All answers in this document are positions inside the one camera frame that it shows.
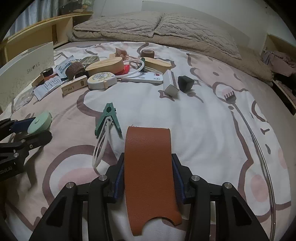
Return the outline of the clear plastic nail box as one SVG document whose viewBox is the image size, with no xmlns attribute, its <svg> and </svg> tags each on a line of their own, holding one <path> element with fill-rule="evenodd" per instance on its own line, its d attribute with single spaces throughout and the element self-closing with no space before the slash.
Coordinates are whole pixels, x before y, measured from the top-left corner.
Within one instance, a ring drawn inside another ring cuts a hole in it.
<svg viewBox="0 0 296 241">
<path fill-rule="evenodd" d="M 28 104 L 33 97 L 34 97 L 34 93 L 32 88 L 22 93 L 18 97 L 18 99 L 14 102 L 14 104 L 11 105 L 12 106 L 11 112 L 14 113 L 20 108 L 22 108 L 23 106 L 25 106 L 26 104 Z"/>
</svg>

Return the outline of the mint green round disc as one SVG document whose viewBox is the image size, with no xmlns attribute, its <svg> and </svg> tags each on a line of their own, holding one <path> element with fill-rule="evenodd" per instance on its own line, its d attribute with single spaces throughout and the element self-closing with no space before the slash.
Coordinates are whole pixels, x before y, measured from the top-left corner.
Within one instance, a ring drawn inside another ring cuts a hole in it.
<svg viewBox="0 0 296 241">
<path fill-rule="evenodd" d="M 29 125 L 28 134 L 40 133 L 49 128 L 52 123 L 52 115 L 48 111 L 42 112 Z"/>
</svg>

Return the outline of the brown leather strip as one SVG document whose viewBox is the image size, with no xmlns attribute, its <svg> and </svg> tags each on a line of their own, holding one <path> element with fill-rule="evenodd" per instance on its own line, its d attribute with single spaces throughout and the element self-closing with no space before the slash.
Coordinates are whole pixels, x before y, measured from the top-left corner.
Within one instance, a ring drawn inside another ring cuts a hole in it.
<svg viewBox="0 0 296 241">
<path fill-rule="evenodd" d="M 130 126 L 125 138 L 125 199 L 134 236 L 145 224 L 165 218 L 182 223 L 174 187 L 171 132 L 168 128 Z"/>
</svg>

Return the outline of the white shoe box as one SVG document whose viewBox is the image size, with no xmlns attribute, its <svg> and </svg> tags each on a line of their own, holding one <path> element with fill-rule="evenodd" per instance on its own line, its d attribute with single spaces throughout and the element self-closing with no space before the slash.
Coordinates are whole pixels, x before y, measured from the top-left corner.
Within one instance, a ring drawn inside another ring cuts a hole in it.
<svg viewBox="0 0 296 241">
<path fill-rule="evenodd" d="M 1 68 L 1 110 L 40 73 L 54 66 L 53 43 L 41 44 L 18 54 Z"/>
</svg>

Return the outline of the black round tin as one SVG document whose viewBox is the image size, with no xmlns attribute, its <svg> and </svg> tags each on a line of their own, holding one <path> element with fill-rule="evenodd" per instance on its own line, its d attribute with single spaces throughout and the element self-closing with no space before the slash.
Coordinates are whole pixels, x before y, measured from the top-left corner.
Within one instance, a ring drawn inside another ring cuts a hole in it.
<svg viewBox="0 0 296 241">
<path fill-rule="evenodd" d="M 54 72 L 53 68 L 47 68 L 41 72 L 41 75 L 43 75 L 43 77 L 45 78 L 45 77 L 51 76 L 53 72 Z"/>
</svg>

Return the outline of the brown elastic bandage roll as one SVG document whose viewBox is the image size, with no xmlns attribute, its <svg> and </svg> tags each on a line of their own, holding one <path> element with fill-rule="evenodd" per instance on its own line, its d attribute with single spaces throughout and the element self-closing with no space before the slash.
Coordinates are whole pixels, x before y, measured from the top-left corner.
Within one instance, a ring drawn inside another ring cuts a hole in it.
<svg viewBox="0 0 296 241">
<path fill-rule="evenodd" d="M 85 67 L 80 62 L 72 62 L 66 69 L 65 74 L 68 80 L 72 80 L 76 74 L 85 71 Z"/>
</svg>

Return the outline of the green plastic clip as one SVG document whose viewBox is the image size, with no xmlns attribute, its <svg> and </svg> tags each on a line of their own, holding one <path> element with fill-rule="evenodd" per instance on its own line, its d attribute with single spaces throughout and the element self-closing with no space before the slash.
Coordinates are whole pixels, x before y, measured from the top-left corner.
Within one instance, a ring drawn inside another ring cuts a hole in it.
<svg viewBox="0 0 296 241">
<path fill-rule="evenodd" d="M 99 134 L 101 133 L 103 127 L 106 125 L 107 120 L 111 121 L 111 123 L 115 125 L 118 134 L 122 136 L 121 127 L 116 115 L 116 108 L 114 107 L 112 102 L 106 104 L 103 113 L 97 121 L 95 127 L 95 136 L 99 137 Z"/>
</svg>

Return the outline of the wooden bedside shelf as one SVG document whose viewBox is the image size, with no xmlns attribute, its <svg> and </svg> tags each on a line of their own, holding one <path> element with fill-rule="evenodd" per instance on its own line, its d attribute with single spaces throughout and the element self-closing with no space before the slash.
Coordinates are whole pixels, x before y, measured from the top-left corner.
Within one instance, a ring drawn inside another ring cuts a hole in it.
<svg viewBox="0 0 296 241">
<path fill-rule="evenodd" d="M 93 12 L 74 12 L 46 19 L 5 38 L 1 42 L 1 66 L 23 51 L 47 42 L 53 48 L 68 43 L 67 34 L 79 23 L 89 20 Z"/>
</svg>

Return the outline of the oval wooden box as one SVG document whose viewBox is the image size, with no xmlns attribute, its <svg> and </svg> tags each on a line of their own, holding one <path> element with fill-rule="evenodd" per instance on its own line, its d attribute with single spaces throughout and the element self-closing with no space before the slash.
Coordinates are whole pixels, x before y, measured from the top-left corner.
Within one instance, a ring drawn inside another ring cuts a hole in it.
<svg viewBox="0 0 296 241">
<path fill-rule="evenodd" d="M 101 72 L 111 72 L 116 74 L 121 72 L 124 67 L 123 59 L 121 57 L 114 57 L 94 62 L 87 66 L 85 71 L 88 72 L 89 76 Z"/>
</svg>

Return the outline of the metal telescopic back scratcher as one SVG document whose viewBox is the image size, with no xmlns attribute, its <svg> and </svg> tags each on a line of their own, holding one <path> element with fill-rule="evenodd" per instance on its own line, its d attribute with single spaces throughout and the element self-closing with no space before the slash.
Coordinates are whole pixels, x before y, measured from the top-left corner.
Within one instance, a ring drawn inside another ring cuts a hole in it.
<svg viewBox="0 0 296 241">
<path fill-rule="evenodd" d="M 225 101 L 228 104 L 232 104 L 234 106 L 234 108 L 237 110 L 237 112 L 240 114 L 241 118 L 243 119 L 243 121 L 244 121 L 250 135 L 251 135 L 252 141 L 254 143 L 254 147 L 255 147 L 255 150 L 257 152 L 257 156 L 259 158 L 259 161 L 260 161 L 261 170 L 262 170 L 262 173 L 263 173 L 266 185 L 267 185 L 267 189 L 268 189 L 268 194 L 269 194 L 270 217 L 271 217 L 269 240 L 274 240 L 274 238 L 275 238 L 275 230 L 276 230 L 275 196 L 274 196 L 273 184 L 272 184 L 271 176 L 270 176 L 269 169 L 268 169 L 268 166 L 267 166 L 267 162 L 265 160 L 265 157 L 264 157 L 263 151 L 262 151 L 262 149 L 261 149 L 261 147 L 259 145 L 259 142 L 258 142 L 254 132 L 251 129 L 251 126 L 247 122 L 247 120 L 244 117 L 241 110 L 236 105 L 236 96 L 235 96 L 234 91 L 230 91 L 227 94 L 225 94 L 224 98 L 225 98 Z"/>
</svg>

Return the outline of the red flat item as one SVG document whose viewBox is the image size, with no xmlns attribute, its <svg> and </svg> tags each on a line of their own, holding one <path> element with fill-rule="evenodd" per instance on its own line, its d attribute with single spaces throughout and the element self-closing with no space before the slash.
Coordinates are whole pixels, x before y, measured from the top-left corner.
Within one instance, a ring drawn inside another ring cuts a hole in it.
<svg viewBox="0 0 296 241">
<path fill-rule="evenodd" d="M 129 73 L 129 71 L 130 71 L 130 66 L 124 65 L 123 70 L 118 73 L 115 73 L 115 75 L 125 75 L 125 74 Z"/>
</svg>

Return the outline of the black rubber block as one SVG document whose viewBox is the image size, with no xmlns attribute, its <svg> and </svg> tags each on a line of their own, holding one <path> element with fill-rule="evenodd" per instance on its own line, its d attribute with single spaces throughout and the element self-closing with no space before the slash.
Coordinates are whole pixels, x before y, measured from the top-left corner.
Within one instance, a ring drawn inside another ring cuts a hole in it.
<svg viewBox="0 0 296 241">
<path fill-rule="evenodd" d="M 187 93 L 189 90 L 191 90 L 193 84 L 194 80 L 192 78 L 189 78 L 187 76 L 178 77 L 179 90 L 181 90 L 184 93 Z"/>
</svg>

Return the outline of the grey white eraser block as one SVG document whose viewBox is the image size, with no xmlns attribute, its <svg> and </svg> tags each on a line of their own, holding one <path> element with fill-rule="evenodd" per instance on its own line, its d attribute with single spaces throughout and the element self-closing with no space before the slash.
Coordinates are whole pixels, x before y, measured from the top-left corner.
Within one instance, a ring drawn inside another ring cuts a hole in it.
<svg viewBox="0 0 296 241">
<path fill-rule="evenodd" d="M 166 95 L 172 97 L 178 96 L 179 88 L 175 80 L 174 74 L 171 72 L 171 70 L 167 70 L 163 74 L 163 87 Z"/>
</svg>

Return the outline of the white remote control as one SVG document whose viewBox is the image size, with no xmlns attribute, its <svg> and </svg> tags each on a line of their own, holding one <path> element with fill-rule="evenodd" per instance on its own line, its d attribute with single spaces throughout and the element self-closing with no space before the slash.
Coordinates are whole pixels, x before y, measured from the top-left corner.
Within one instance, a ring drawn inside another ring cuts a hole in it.
<svg viewBox="0 0 296 241">
<path fill-rule="evenodd" d="M 140 83 L 151 83 L 151 84 L 162 84 L 163 75 L 153 72 L 138 72 L 134 75 L 130 75 L 125 78 L 121 78 L 121 81 L 127 82 L 140 82 Z"/>
</svg>

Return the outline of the pile of clothes in niche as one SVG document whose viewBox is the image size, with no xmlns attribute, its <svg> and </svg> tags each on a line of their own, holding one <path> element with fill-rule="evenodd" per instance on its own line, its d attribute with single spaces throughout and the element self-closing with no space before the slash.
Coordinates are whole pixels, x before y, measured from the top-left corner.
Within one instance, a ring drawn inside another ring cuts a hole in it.
<svg viewBox="0 0 296 241">
<path fill-rule="evenodd" d="M 274 73 L 286 77 L 295 75 L 295 62 L 283 52 L 266 50 L 261 55 L 261 59 Z"/>
</svg>

